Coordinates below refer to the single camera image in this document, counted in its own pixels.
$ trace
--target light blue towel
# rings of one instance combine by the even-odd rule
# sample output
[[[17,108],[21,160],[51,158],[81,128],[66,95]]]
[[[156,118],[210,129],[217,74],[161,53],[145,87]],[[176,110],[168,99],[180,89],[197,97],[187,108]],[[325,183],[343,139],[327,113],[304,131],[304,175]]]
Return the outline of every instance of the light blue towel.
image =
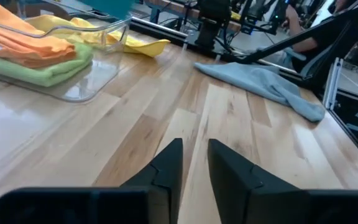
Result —
[[[324,108],[303,99],[295,84],[278,75],[277,67],[239,63],[225,65],[195,63],[195,67],[214,78],[290,106],[311,122],[319,122],[324,118]]]

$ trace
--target transparent plastic bin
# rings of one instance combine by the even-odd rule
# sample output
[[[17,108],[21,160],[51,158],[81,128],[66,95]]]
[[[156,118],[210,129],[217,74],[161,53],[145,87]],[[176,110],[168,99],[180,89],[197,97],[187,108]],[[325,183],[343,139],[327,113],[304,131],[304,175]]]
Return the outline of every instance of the transparent plastic bin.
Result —
[[[29,34],[2,24],[0,24],[0,28],[15,32],[17,35],[26,35],[37,39],[68,30],[76,32],[76,34],[84,32],[94,34],[96,37],[100,37],[100,41],[92,44],[94,55],[91,64],[71,78],[50,87],[34,85],[1,74],[0,80],[71,102],[82,102],[92,99],[103,86],[111,81],[120,69],[131,19],[128,17],[126,20],[117,20],[101,12],[80,9],[78,4],[81,3],[77,2],[75,6],[66,5],[65,0],[63,2],[53,0],[13,0],[9,5],[4,7],[23,20],[42,14],[53,14],[66,20],[79,17],[92,23],[97,28],[53,26],[50,30],[45,30],[45,33],[42,35]],[[107,42],[107,37],[113,32],[118,38],[117,42],[110,44]]]

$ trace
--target green towel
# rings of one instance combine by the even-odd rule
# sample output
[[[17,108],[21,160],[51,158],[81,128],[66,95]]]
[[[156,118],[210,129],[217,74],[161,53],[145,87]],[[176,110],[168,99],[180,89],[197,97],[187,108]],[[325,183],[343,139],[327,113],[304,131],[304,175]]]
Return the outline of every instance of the green towel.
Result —
[[[0,58],[0,74],[35,85],[49,87],[72,77],[92,61],[93,52],[91,47],[75,44],[75,51],[76,59],[74,60],[38,69],[26,68]]]

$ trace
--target person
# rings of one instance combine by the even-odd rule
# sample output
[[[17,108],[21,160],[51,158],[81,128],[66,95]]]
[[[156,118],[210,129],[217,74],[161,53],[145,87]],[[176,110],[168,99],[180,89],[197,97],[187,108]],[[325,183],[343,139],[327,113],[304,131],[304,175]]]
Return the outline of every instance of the person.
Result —
[[[336,0],[334,15],[339,13],[348,7],[350,7],[355,0]],[[297,35],[303,32],[303,28],[299,23],[299,16],[295,9],[288,5],[286,10],[287,21],[285,25],[288,26],[290,36]],[[306,60],[300,60],[296,57],[291,57],[285,52],[277,52],[273,55],[266,57],[265,59],[269,62],[276,63],[287,68],[294,69],[297,72],[301,72],[302,68],[313,58],[319,55],[322,51],[328,48],[335,42],[339,34],[342,32],[343,26],[336,26],[328,29],[324,34],[314,35],[306,40],[303,40],[292,46],[294,52],[306,56]]]

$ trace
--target folded towel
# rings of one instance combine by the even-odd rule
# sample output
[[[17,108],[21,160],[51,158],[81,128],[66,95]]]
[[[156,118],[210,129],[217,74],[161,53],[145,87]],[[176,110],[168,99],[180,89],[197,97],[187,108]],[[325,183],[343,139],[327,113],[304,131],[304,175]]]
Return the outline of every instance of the folded towel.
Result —
[[[31,69],[0,59],[0,74],[40,86],[52,86],[60,83],[90,64],[93,58],[91,47],[75,44],[76,58],[45,68]]]
[[[49,31],[55,26],[96,28],[96,26],[92,25],[90,22],[80,18],[73,18],[72,20],[67,21],[62,18],[51,15],[42,15],[38,17],[29,18],[26,20],[26,22],[44,32]],[[60,29],[54,31],[52,35],[62,39],[66,39],[72,43],[80,42],[84,44],[90,44],[96,47],[100,46],[101,43],[100,32],[76,32],[68,29]],[[115,44],[118,40],[120,40],[121,36],[122,32],[119,31],[109,33],[106,37],[106,43],[108,45]],[[164,47],[169,43],[169,40],[158,40],[152,43],[144,43],[128,35],[124,51],[127,53],[145,54],[149,57],[155,57],[161,54],[164,50]]]
[[[43,34],[0,6],[0,24],[30,34]],[[29,68],[40,68],[75,58],[74,45],[56,37],[41,39],[0,28],[0,57]]]
[[[324,108],[304,100],[299,88],[278,75],[276,67],[239,63],[225,65],[195,63],[195,67],[214,78],[290,106],[311,122],[318,122],[324,118]]]

